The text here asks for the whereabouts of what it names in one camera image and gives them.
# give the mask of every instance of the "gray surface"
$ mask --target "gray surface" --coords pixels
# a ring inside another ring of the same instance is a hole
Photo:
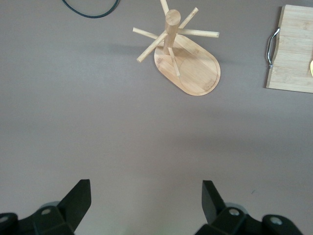
[[[103,13],[113,0],[69,0]],[[265,88],[265,51],[284,4],[310,0],[168,0],[220,62],[216,89],[185,94],[136,61],[160,34],[158,0],[121,0],[109,16],[61,0],[1,0],[0,212],[20,218],[89,178],[77,235],[192,235],[205,222],[201,181],[258,220],[313,232],[313,94]]]

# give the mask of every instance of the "black wire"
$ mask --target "black wire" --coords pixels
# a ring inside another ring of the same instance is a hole
[[[62,0],[62,2],[64,2],[64,4],[69,8],[71,9],[73,12],[77,13],[78,15],[81,15],[83,17],[87,17],[87,18],[93,18],[93,19],[96,19],[96,18],[101,18],[101,17],[105,17],[107,16],[108,14],[110,14],[112,11],[115,10],[115,8],[117,7],[118,3],[119,3],[119,0],[116,0],[113,7],[111,7],[110,10],[108,10],[106,13],[102,14],[102,15],[98,15],[98,16],[89,16],[89,15],[85,15],[79,11],[76,11],[73,7],[71,7],[65,0]]]

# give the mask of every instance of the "wooden dowel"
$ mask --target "wooden dowel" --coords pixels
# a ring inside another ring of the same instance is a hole
[[[165,16],[165,31],[167,37],[164,39],[163,52],[169,55],[168,48],[172,47],[177,34],[178,26],[180,23],[180,13],[177,10],[169,10]]]
[[[186,24],[189,23],[189,21],[195,16],[195,14],[198,12],[198,8],[195,7],[193,11],[187,16],[187,18],[180,24],[179,28],[184,28]]]
[[[163,8],[164,14],[166,15],[166,13],[169,11],[166,0],[161,0],[161,5]]]
[[[195,30],[195,29],[182,29],[182,28],[178,29],[178,33],[185,34],[185,35],[210,37],[210,38],[218,38],[220,36],[219,32],[202,31],[202,30]]]
[[[145,49],[145,51],[137,58],[138,62],[142,62],[153,50],[154,48],[157,47],[157,45],[162,42],[162,40],[167,36],[166,31],[164,31],[163,33],[160,34],[160,36],[158,36],[157,39],[154,40],[153,43],[150,44],[150,46],[148,46],[147,49]]]
[[[177,66],[177,62],[176,62],[176,58],[175,58],[173,49],[171,47],[169,47],[168,51],[170,52],[170,55],[171,55],[171,58],[172,58],[172,61],[173,61],[173,66],[175,68],[176,75],[177,75],[177,77],[179,77],[180,76],[180,72],[179,72],[179,69],[178,69],[178,66]]]
[[[139,28],[133,28],[133,32],[141,34],[143,36],[149,37],[149,38],[153,38],[153,39],[157,39],[157,35],[153,34],[153,33],[149,33],[147,31],[141,30]]]

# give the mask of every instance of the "bamboo cutting board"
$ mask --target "bamboo cutting board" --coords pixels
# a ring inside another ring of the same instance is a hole
[[[278,27],[267,88],[313,93],[313,8],[284,6]]]

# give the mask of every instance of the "bamboo stand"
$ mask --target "bamboo stand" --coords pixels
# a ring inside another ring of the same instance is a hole
[[[142,62],[154,49],[155,63],[159,71],[176,86],[190,95],[204,95],[218,84],[221,69],[215,57],[204,48],[181,35],[197,35],[218,38],[218,32],[184,29],[198,12],[195,8],[180,23],[180,13],[169,10],[166,0],[160,0],[165,14],[165,30],[159,36],[133,28],[133,32],[155,39],[137,58]]]

